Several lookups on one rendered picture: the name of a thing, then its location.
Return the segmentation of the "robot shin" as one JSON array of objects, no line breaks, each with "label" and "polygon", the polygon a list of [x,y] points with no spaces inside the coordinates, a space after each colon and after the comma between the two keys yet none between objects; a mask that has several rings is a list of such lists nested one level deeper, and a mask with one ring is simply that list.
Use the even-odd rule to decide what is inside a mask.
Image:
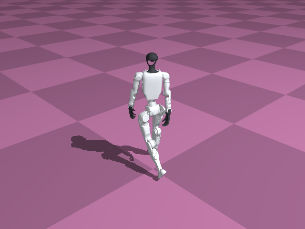
[{"label": "robot shin", "polygon": [[161,164],[160,164],[157,148],[152,149],[150,142],[146,142],[146,145],[147,145],[148,152],[151,156],[151,159],[155,163],[155,165],[158,169],[158,172],[160,172],[160,169],[162,169],[162,167],[161,167]]},{"label": "robot shin", "polygon": [[[160,128],[159,128],[159,129],[160,129]],[[160,139],[161,139],[161,129],[160,129],[160,135],[154,136],[154,135],[152,134],[152,139],[156,142],[155,148],[158,148],[158,145],[159,145]]]}]

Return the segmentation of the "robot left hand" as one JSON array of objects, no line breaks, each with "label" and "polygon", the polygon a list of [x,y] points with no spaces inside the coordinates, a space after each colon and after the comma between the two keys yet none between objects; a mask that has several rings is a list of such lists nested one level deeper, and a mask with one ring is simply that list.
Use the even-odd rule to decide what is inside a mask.
[{"label": "robot left hand", "polygon": [[128,109],[129,109],[130,118],[131,118],[131,119],[134,119],[134,118],[135,118],[135,116],[134,116],[134,115],[136,115],[136,114],[134,114],[134,113],[133,113],[133,111],[135,111],[135,110],[134,110],[134,109],[132,109],[132,107],[131,107],[131,106],[129,106],[129,108],[128,108]]}]

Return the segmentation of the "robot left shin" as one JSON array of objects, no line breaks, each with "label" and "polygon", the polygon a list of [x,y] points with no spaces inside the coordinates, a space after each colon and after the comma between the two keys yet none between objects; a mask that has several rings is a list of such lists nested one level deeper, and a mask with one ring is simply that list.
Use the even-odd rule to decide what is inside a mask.
[{"label": "robot left shin", "polygon": [[160,164],[157,148],[152,149],[150,142],[146,142],[146,145],[147,145],[148,152],[151,156],[151,159],[155,163],[155,165],[158,169],[158,172],[160,172],[160,169],[162,169],[162,167],[161,167],[161,164]]}]

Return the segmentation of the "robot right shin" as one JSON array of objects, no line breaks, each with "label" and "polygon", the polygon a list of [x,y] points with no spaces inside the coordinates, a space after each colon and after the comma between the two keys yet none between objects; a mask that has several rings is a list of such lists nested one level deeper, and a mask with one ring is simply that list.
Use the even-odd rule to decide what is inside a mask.
[{"label": "robot right shin", "polygon": [[[160,128],[159,128],[159,129],[160,129]],[[152,139],[156,142],[155,148],[158,148],[158,145],[159,145],[160,139],[161,139],[161,129],[160,129],[160,135],[154,136],[154,135],[152,134]]]}]

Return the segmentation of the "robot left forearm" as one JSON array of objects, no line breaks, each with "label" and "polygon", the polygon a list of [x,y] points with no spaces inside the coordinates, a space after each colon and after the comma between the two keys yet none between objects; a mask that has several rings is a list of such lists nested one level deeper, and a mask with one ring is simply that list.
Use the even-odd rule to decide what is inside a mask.
[{"label": "robot left forearm", "polygon": [[135,103],[135,99],[136,99],[136,96],[133,95],[133,89],[131,89],[131,91],[130,91],[130,100],[129,100],[129,105],[128,105],[128,107],[131,106],[132,109],[133,109],[134,103]]}]

